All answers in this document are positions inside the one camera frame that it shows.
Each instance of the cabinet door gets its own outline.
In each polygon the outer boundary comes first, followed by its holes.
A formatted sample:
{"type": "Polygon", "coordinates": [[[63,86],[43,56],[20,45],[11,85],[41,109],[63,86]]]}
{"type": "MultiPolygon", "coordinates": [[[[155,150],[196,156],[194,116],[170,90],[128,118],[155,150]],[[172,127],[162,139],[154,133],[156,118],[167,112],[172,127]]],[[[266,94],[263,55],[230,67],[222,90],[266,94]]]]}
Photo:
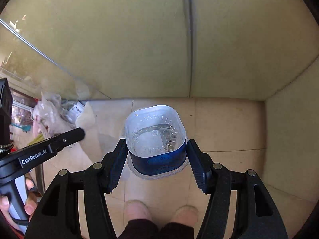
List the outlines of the cabinet door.
{"type": "Polygon", "coordinates": [[[10,0],[0,17],[109,98],[189,95],[184,0],[10,0]]]}
{"type": "Polygon", "coordinates": [[[318,55],[319,27],[302,0],[193,1],[193,96],[264,100],[318,55]]]}

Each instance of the fingernail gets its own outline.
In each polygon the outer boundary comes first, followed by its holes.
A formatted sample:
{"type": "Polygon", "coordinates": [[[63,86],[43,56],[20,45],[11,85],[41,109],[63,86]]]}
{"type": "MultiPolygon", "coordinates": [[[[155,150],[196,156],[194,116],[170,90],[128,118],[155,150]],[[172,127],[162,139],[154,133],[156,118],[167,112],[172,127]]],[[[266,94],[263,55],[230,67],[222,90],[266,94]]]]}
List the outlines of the fingernail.
{"type": "Polygon", "coordinates": [[[9,206],[10,205],[10,202],[9,202],[9,199],[7,196],[3,196],[2,199],[1,199],[1,203],[3,206],[9,206]]]}
{"type": "Polygon", "coordinates": [[[30,205],[26,205],[24,207],[24,210],[26,211],[28,215],[31,215],[33,213],[33,207],[31,207],[30,205]]]}

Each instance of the dark pants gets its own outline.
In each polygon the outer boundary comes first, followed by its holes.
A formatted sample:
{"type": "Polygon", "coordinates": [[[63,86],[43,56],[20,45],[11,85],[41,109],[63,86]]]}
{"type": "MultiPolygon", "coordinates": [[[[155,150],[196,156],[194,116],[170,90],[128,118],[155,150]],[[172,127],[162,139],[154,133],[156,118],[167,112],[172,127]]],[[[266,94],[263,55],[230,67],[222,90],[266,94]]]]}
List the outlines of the dark pants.
{"type": "Polygon", "coordinates": [[[128,222],[118,239],[194,239],[194,228],[179,223],[168,223],[161,230],[147,219],[128,222]]]}

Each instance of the metal screw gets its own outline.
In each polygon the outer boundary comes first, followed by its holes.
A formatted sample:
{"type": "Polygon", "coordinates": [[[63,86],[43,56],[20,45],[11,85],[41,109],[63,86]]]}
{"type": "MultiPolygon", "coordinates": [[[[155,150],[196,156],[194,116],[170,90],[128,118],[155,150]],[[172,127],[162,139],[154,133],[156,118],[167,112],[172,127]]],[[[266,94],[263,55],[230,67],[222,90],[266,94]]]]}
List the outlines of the metal screw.
{"type": "Polygon", "coordinates": [[[95,163],[93,164],[93,168],[94,169],[100,169],[102,167],[102,164],[101,163],[95,163]]]}
{"type": "Polygon", "coordinates": [[[220,170],[222,168],[222,165],[219,164],[219,163],[214,163],[213,164],[213,168],[216,169],[216,170],[220,170]]]}
{"type": "Polygon", "coordinates": [[[256,175],[256,172],[254,170],[248,170],[247,173],[250,176],[255,176],[256,175]]]}
{"type": "Polygon", "coordinates": [[[61,171],[59,171],[59,175],[60,176],[64,176],[68,173],[68,171],[66,169],[62,169],[61,171]]]}

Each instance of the tile floor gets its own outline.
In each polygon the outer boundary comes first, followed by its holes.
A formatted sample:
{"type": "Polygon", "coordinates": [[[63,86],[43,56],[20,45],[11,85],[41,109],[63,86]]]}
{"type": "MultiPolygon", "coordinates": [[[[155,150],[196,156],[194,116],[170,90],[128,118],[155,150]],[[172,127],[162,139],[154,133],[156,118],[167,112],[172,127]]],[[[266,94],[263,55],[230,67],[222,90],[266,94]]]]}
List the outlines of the tile floor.
{"type": "MultiPolygon", "coordinates": [[[[244,172],[252,168],[257,173],[262,173],[266,145],[264,103],[213,98],[123,99],[87,103],[85,112],[91,118],[88,118],[89,124],[83,125],[87,137],[81,142],[82,148],[75,145],[45,163],[46,186],[60,169],[82,170],[105,153],[113,151],[119,138],[123,136],[127,116],[137,109],[158,104],[176,109],[188,137],[195,139],[200,149],[208,153],[213,161],[235,171],[244,172]]],[[[88,238],[83,194],[80,192],[79,198],[81,231],[88,238]]],[[[235,198],[236,193],[232,193],[225,238],[229,238],[232,232],[235,198]]],[[[173,176],[158,180],[140,179],[125,165],[118,187],[110,195],[106,195],[117,235],[127,224],[123,215],[124,202],[131,199],[143,201],[159,226],[167,223],[179,207],[186,204],[197,207],[200,212],[200,220],[195,228],[197,234],[209,196],[202,194],[197,188],[189,165],[173,176]]]]}

